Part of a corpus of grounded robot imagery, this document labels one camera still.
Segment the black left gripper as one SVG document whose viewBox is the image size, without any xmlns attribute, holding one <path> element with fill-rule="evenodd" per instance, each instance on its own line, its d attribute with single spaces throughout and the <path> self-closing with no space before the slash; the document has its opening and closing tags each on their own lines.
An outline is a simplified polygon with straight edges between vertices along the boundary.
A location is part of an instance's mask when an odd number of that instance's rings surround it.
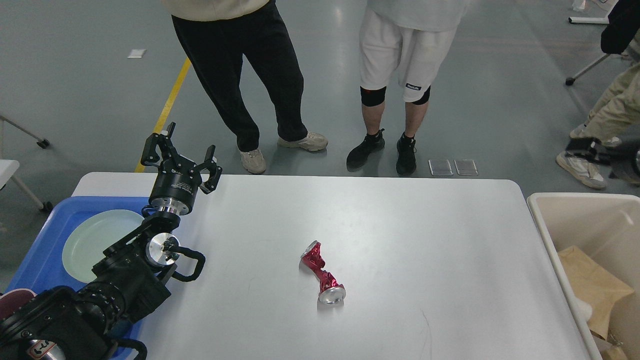
<svg viewBox="0 0 640 360">
<path fill-rule="evenodd" d="M 176 123 L 172 121 L 165 130 L 151 133 L 147 137 L 139 164 L 143 167 L 158 168 L 148 199 L 149 205 L 157 211 L 188 215 L 194 209 L 199 189 L 204 194 L 210 194 L 217 189 L 222 167 L 217 164 L 215 157 L 217 146 L 210 145 L 203 162 L 194 167 L 194 174 L 178 172 L 182 169 L 182 161 L 172 141 L 175 127 Z M 208 171 L 206 180 L 202 179 L 204 170 Z"/>
</svg>

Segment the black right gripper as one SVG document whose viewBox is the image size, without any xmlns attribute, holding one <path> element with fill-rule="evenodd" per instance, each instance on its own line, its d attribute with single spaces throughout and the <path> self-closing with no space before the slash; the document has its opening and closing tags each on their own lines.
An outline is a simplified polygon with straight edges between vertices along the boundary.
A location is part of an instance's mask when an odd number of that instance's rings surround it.
<svg viewBox="0 0 640 360">
<path fill-rule="evenodd" d="M 565 148 L 570 157 L 577 157 L 596 165 L 610 165 L 610 179 L 618 179 L 634 186 L 640 185 L 640 141 L 630 140 L 609 148 L 595 137 L 570 139 Z"/>
</svg>

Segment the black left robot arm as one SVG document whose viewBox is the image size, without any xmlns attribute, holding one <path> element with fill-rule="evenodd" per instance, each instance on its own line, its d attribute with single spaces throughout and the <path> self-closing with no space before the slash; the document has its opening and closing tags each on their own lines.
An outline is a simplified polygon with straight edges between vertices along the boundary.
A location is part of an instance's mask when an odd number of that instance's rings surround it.
<svg viewBox="0 0 640 360">
<path fill-rule="evenodd" d="M 202 273 L 203 253 L 184 247 L 173 232 L 194 209 L 198 191 L 215 191 L 222 167 L 210 145 L 197 164 L 172 143 L 175 123 L 147 137 L 142 166 L 157 177 L 142 221 L 103 251 L 93 265 L 95 279 L 79 290 L 57 285 L 1 317 L 3 360 L 109 360 L 119 348 L 147 357 L 146 345 L 114 336 L 121 324 L 135 324 L 166 301 L 171 279 L 190 282 Z"/>
</svg>

